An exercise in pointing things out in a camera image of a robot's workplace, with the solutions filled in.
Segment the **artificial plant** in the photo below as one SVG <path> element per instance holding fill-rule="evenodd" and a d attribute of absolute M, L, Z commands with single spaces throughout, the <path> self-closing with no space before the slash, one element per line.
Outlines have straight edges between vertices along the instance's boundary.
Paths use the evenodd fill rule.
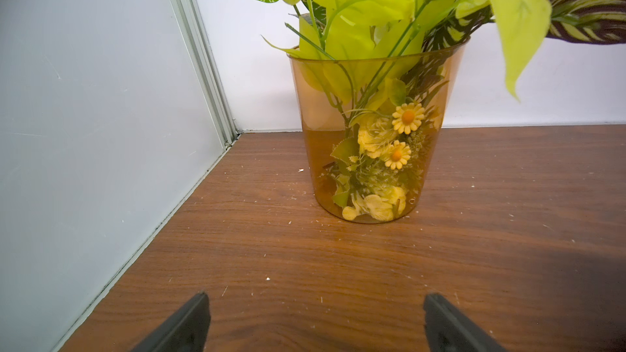
<path fill-rule="evenodd" d="M 283 1 L 293 5 L 298 28 L 286 26 L 300 44 L 282 50 L 300 60 L 294 71 L 344 122 L 333 161 L 314 179 L 333 180 L 331 204 L 348 220 L 390 221 L 408 212 L 441 127 L 446 63 L 483 24 L 497 25 L 513 95 L 546 37 L 626 42 L 626 0 Z"/>

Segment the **plant stem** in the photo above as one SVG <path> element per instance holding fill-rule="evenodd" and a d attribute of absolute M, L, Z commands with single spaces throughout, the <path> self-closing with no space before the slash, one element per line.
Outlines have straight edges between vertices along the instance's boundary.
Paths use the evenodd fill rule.
<path fill-rule="evenodd" d="M 328 53 L 326 53 L 326 51 L 324 49 L 322 49 L 320 46 L 318 46 L 316 43 L 314 43 L 313 41 L 311 41 L 309 38 L 305 37 L 302 33 L 300 33 L 299 31 L 297 31 L 292 25 L 289 25 L 287 22 L 285 22 L 285 26 L 291 30 L 293 33 L 296 33 L 297 35 L 300 36 L 300 38 L 302 40 L 305 40 L 306 42 L 308 42 L 312 47 L 314 47 L 315 49 L 317 49 L 318 51 L 320 51 L 324 56 L 326 56 L 327 58 L 333 60 L 333 61 L 337 61 L 335 60 L 335 58 L 333 58 L 333 56 L 329 55 Z"/>
<path fill-rule="evenodd" d="M 322 45 L 322 49 L 326 49 L 326 41 L 322 39 L 322 32 L 319 31 L 319 27 L 317 27 L 317 20 L 315 19 L 315 13 L 313 12 L 313 0 L 307 0 L 307 4 L 309 5 L 309 15 L 311 17 L 311 22 L 313 23 L 313 27 L 317 33 L 317 38 L 319 38 L 319 43 Z"/>

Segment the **artificial flower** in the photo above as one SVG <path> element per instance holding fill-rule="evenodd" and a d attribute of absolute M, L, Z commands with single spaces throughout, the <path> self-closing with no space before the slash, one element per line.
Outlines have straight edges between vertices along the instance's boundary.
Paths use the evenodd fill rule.
<path fill-rule="evenodd" d="M 405 133 L 407 135 L 411 133 L 411 130 L 417 130 L 418 127 L 422 125 L 422 120 L 425 117 L 424 111 L 422 104 L 415 104 L 413 102 L 396 107 L 393 113 L 393 117 L 395 118 L 395 120 L 392 121 L 393 129 L 399 134 Z"/>
<path fill-rule="evenodd" d="M 352 195 L 354 207 L 344 207 L 342 216 L 353 221 L 357 216 L 368 214 L 374 219 L 388 222 L 395 219 L 406 207 L 406 192 L 399 186 L 389 187 L 380 194 L 368 196 Z"/>
<path fill-rule="evenodd" d="M 359 128 L 360 151 L 372 159 L 378 158 L 396 137 L 390 119 L 372 114 Z"/>
<path fill-rule="evenodd" d="M 385 166 L 391 168 L 391 170 L 399 170 L 409 162 L 410 157 L 411 147 L 406 145 L 405 142 L 396 140 L 385 151 L 382 159 L 385 161 Z"/>

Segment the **yellow daisy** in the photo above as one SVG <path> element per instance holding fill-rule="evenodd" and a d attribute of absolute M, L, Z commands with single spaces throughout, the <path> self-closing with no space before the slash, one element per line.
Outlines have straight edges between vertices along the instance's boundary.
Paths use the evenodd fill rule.
<path fill-rule="evenodd" d="M 402 106 L 398 106 L 395 108 L 395 113 L 393 113 L 394 121 L 393 129 L 397 131 L 397 133 L 401 134 L 404 132 L 405 134 L 410 134 L 411 130 L 417 130 L 420 125 L 422 125 L 422 120 L 424 119 L 424 108 L 422 104 L 415 104 L 411 102 L 410 104 L 402 104 Z"/>
<path fill-rule="evenodd" d="M 387 152 L 382 157 L 385 161 L 385 166 L 391 168 L 391 170 L 402 169 L 409 162 L 409 158 L 411 158 L 411 147 L 406 145 L 405 142 L 398 140 L 389 146 Z"/>

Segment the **transparent vase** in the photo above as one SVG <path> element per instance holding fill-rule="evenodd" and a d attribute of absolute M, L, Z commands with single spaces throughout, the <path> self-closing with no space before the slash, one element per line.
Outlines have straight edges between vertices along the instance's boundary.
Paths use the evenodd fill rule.
<path fill-rule="evenodd" d="M 356 223 L 416 207 L 463 46 L 365 60 L 290 57 L 317 202 Z"/>

